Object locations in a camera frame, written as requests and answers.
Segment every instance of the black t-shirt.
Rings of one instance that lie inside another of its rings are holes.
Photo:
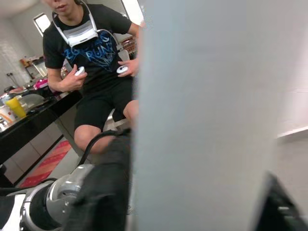
[[[126,34],[131,21],[120,13],[104,6],[88,4],[93,15],[97,29],[105,29],[110,33]],[[56,24],[61,30],[69,30],[78,27],[89,20],[88,10],[84,8],[84,16],[77,26],[63,24],[58,17]],[[98,90],[106,90],[117,85],[121,78],[117,77],[116,70],[120,66],[117,62],[120,58],[116,50],[116,42],[112,36],[101,31],[98,38],[89,40],[71,48],[61,37],[53,23],[44,32],[43,49],[45,65],[47,68],[60,69],[64,59],[73,66],[84,66],[88,76],[85,79],[82,92],[88,94]]]

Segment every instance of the hand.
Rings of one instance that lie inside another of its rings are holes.
[[[60,82],[62,92],[81,89],[88,74],[85,72],[75,76],[76,71],[77,65],[75,64],[73,70]]]
[[[138,74],[139,71],[139,60],[134,59],[134,60],[128,60],[128,61],[124,61],[124,62],[118,62],[121,66],[125,65],[128,67],[128,70],[120,75],[118,75],[118,77],[124,77],[124,76],[136,76]]]

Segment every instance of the black object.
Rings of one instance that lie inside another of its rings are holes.
[[[0,173],[0,187],[3,188],[12,188],[14,185],[10,182],[9,179],[6,178],[4,174]]]
[[[61,225],[49,215],[46,206],[46,198],[49,188],[52,184],[39,190],[30,204],[30,216],[33,223],[43,230],[54,230]]]
[[[4,164],[0,165],[0,174],[4,174],[6,172],[6,166]]]
[[[130,137],[116,137],[85,177],[63,231],[124,231],[128,209]]]
[[[2,230],[2,228],[10,218],[11,211],[14,207],[14,201],[15,201],[14,196],[0,197],[0,211],[9,211],[8,213],[1,213],[0,230]]]
[[[3,91],[4,91],[4,93],[8,93],[8,92],[10,92],[11,90],[14,90],[14,89],[16,89],[15,86],[9,86],[9,87],[5,88]]]
[[[86,147],[86,150],[85,150],[85,152],[84,152],[84,154],[83,154],[83,156],[82,156],[82,158],[81,158],[81,160],[80,160],[78,166],[85,163],[85,161],[86,161],[86,159],[87,159],[87,157],[88,157],[88,155],[89,155],[89,153],[90,153],[90,151],[91,151],[93,145],[94,145],[99,139],[101,139],[101,138],[103,138],[103,137],[105,137],[105,136],[117,136],[117,135],[118,135],[118,133],[117,133],[116,131],[111,131],[111,130],[109,130],[109,131],[102,132],[102,133],[98,134],[97,136],[95,136],[95,137],[90,141],[90,143],[88,144],[88,146]]]
[[[74,91],[63,99],[51,103],[46,109],[27,116],[3,132],[0,132],[0,163],[4,163],[13,156],[49,124],[74,106],[81,98],[81,94],[78,91]]]
[[[269,195],[256,231],[308,231],[307,224],[278,179],[273,175],[269,177]]]

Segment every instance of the striped rug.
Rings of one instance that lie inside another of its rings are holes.
[[[38,185],[42,180],[46,179],[51,172],[57,167],[60,161],[65,157],[71,149],[68,141],[63,141],[45,157],[44,161],[36,167],[36,169],[28,176],[20,187],[32,187]]]

